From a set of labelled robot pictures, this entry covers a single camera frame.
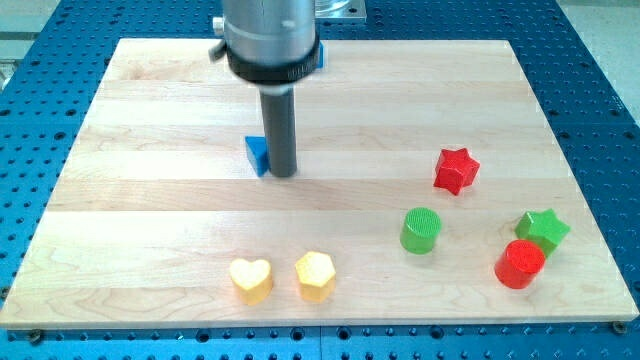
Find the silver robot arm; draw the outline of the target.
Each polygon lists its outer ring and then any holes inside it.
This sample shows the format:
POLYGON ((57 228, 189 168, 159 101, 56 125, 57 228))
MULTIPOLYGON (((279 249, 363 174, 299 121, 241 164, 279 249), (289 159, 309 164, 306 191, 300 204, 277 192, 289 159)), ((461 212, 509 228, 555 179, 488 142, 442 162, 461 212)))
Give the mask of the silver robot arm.
POLYGON ((222 15, 212 20, 221 38, 208 52, 225 58, 231 71, 269 96, 292 91, 315 71, 319 36, 314 0, 222 0, 222 15))

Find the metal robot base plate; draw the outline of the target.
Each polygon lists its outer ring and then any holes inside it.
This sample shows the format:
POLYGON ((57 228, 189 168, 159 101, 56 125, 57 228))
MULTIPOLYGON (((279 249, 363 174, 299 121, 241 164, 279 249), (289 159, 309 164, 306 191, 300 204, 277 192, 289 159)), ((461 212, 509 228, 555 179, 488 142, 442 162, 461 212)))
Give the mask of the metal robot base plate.
POLYGON ((364 23, 367 20, 365 0, 316 0, 315 16, 322 23, 364 23))

